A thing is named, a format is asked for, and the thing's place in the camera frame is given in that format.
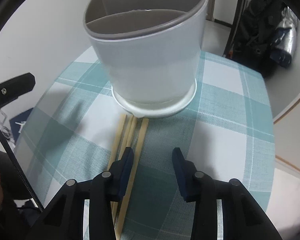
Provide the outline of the navy jordan shoe box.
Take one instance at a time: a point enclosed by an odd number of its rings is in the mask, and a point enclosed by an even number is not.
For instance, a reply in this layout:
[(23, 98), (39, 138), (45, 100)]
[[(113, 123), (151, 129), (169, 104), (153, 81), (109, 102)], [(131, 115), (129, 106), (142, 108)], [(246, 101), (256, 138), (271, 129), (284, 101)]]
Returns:
[(21, 131), (23, 129), (23, 126), (26, 124), (26, 121), (30, 116), (32, 110), (33, 108), (30, 108), (9, 120), (14, 142), (17, 142), (19, 135), (21, 134)]

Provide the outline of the teal plaid tablecloth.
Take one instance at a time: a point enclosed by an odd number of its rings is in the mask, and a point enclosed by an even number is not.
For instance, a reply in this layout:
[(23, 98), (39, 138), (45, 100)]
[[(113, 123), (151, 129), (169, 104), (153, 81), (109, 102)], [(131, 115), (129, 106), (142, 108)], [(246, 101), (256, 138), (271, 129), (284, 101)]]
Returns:
[[(93, 48), (72, 62), (30, 114), (15, 156), (34, 192), (47, 205), (68, 180), (106, 170), (125, 111)], [(203, 52), (197, 92), (180, 113), (149, 121), (123, 239), (189, 239), (194, 204), (183, 200), (172, 166), (180, 148), (212, 178), (237, 178), (266, 209), (274, 177), (273, 119), (262, 75)]]

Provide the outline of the white grey utensil holder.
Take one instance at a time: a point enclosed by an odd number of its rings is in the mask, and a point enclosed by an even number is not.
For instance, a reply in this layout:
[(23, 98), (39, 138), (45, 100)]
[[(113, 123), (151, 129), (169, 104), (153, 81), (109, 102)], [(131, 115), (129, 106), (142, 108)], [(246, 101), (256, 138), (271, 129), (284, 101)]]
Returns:
[(190, 104), (208, 1), (89, 1), (84, 28), (123, 109), (162, 118)]

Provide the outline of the black hanging jacket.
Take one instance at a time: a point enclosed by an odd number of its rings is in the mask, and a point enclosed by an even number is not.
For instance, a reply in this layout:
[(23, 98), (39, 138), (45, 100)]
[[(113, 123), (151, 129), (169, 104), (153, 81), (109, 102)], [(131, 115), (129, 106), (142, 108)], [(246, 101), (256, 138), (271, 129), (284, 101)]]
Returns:
[(286, 7), (282, 0), (251, 0), (238, 25), (232, 59), (264, 78), (273, 75), (276, 63), (270, 58), (271, 44)]

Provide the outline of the silver folded umbrella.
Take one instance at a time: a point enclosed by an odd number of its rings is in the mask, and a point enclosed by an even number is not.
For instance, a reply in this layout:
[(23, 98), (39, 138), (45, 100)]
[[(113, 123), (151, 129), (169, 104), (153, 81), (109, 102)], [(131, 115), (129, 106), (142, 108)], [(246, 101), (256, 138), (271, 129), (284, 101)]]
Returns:
[(279, 66), (288, 68), (296, 51), (298, 18), (289, 7), (285, 7), (281, 15), (271, 43), (270, 58)]

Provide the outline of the black floor stand frame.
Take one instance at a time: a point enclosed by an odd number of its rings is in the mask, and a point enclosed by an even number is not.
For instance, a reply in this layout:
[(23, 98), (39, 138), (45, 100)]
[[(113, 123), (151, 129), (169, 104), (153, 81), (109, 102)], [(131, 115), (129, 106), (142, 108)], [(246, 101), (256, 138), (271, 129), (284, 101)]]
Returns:
[(232, 24), (232, 28), (228, 37), (228, 41), (226, 43), (224, 52), (223, 52), (223, 57), (226, 57), (233, 45), (234, 39), (235, 39), (235, 35), (237, 33), (238, 30), (238, 26), (239, 26), (239, 22), (241, 20), (243, 11), (245, 10), (245, 6), (246, 6), (247, 0), (238, 0), (237, 1), (237, 7), (236, 7), (236, 11), (235, 11), (235, 16), (234, 16), (234, 21)]

